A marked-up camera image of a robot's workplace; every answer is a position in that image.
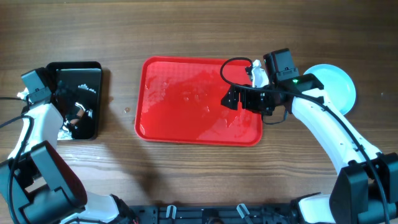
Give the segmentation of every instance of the black cable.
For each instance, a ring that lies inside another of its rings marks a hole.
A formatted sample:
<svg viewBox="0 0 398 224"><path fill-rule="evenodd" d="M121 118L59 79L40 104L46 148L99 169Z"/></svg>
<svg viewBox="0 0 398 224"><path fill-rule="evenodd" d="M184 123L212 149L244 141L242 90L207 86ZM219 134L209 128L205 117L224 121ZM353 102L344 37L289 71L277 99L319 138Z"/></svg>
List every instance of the black cable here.
<svg viewBox="0 0 398 224"><path fill-rule="evenodd" d="M5 97L5 96L1 96L0 100L21 100L21 101L25 101L24 99L18 98L18 97Z"/></svg>
<svg viewBox="0 0 398 224"><path fill-rule="evenodd" d="M67 221L65 224L69 224L69 223L73 223L73 222L86 222L86 223L97 223L97 224L106 224L105 222L102 222L101 220L87 220L87 219L83 219L83 218L74 218L72 220Z"/></svg>
<svg viewBox="0 0 398 224"><path fill-rule="evenodd" d="M264 113L261 112L261 121L262 121L264 124L266 124L266 125L280 124L280 123L286 121L286 118L287 118L287 110L285 110L284 118L283 118L282 121L277 121L277 122L273 122L273 123L267 123L267 122L264 121Z"/></svg>
<svg viewBox="0 0 398 224"><path fill-rule="evenodd" d="M221 66L221 69L220 69L220 75L221 75L221 78L226 83L230 84L231 86L243 88L243 89L246 89L246 90L252 90L252 91L259 91L259 92L266 92L266 93L280 93L280 94L285 94L285 95L290 95L290 96L296 96L296 97L302 98L304 100L311 101L312 103L315 103L320 108L322 108L323 110L327 111L332 117L334 117L337 120L337 122L339 122L341 127L343 127L343 129L347 132L347 134L353 140L353 142L355 143L356 147L361 152L361 154L363 155L363 157L366 160L366 163L368 164L368 166L371 169L372 175L374 176L374 180L376 182L376 185L377 185L377 187L379 189L379 193L380 193L380 196L381 196L381 200L382 200L382 204L383 204L383 208L384 208L384 221L385 221L385 223L389 224L390 223L390 218L389 218L389 213L388 213L387 198L386 198L386 193L384 191L384 187L381 184L381 180L380 180L379 174L377 174L376 168L373 166L369 156L364 151L363 145L361 145L359 143L359 141L355 138L354 134L349 130L347 125L334 112L332 112L332 110L329 107L325 106L322 103L319 103L317 100L315 100L311 96L307 96L307 95L304 95L302 93L292 93L292 92L288 92L288 91L269 90L269 89L263 89L263 88L253 88L253 87L250 87L250 86L244 86L244 85L240 85L240 84L237 84L237 83L233 83L233 82L227 80L224 77L224 75L223 75L223 69L224 69L226 64L230 63L233 60L246 60L246 61L251 63L251 60L249 58L244 58L244 57L231 58L231 59L228 59L227 61L224 62L224 64Z"/></svg>
<svg viewBox="0 0 398 224"><path fill-rule="evenodd" d="M12 118L11 120L9 120L9 121L7 121L7 122L5 122L5 123L0 125L0 128L2 128L4 126L7 126L8 124L11 124L12 122L17 121L17 120L22 119L22 118L29 118L29 127L27 128L24 140L21 142L21 147L19 148L19 150L18 150L18 152L17 152L17 154L16 154L16 156L15 156L13 162L12 162L11 169L10 169L10 174L9 174L9 178L8 178L8 188L7 188L8 209L9 209L12 221L14 223L16 223L16 224L19 224L19 222L18 222L18 219L16 218L16 213L15 213L15 210L14 210L14 203L12 202L13 177L14 177L15 170L17 168L17 164L18 164L19 158L21 157L21 154L24 151L26 143L27 143L27 141L29 139L29 136L30 136L30 134L32 132L34 119L31 116L27 116L27 115L22 114L22 115L20 115L20 116L18 116L16 118Z"/></svg>
<svg viewBox="0 0 398 224"><path fill-rule="evenodd" d="M30 109L30 103L29 103L29 96L26 96L26 99L21 99L19 97L8 97L8 96L0 96L0 100L19 100L19 101L25 101L27 105L27 109Z"/></svg>

